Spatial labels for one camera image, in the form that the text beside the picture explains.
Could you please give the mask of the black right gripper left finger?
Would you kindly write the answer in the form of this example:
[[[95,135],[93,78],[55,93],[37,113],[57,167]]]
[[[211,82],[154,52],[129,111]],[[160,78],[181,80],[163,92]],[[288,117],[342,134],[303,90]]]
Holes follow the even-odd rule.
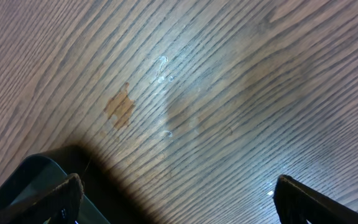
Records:
[[[0,224],[74,224],[83,197],[84,188],[80,176],[73,173],[40,193],[2,209]]]

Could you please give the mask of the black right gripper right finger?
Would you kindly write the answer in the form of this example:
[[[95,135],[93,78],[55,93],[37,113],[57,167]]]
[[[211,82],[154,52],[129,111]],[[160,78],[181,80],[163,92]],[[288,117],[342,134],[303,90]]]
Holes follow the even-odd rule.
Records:
[[[357,212],[302,184],[289,175],[278,177],[273,202],[281,223],[358,223]]]

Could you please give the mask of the black tray with water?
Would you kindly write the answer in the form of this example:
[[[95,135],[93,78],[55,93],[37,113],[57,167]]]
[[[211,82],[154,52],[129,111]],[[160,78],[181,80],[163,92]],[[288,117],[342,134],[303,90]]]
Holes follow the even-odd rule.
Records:
[[[0,211],[63,181],[71,173],[80,176],[85,190],[76,222],[112,223],[99,197],[103,173],[77,146],[26,157],[0,186]]]

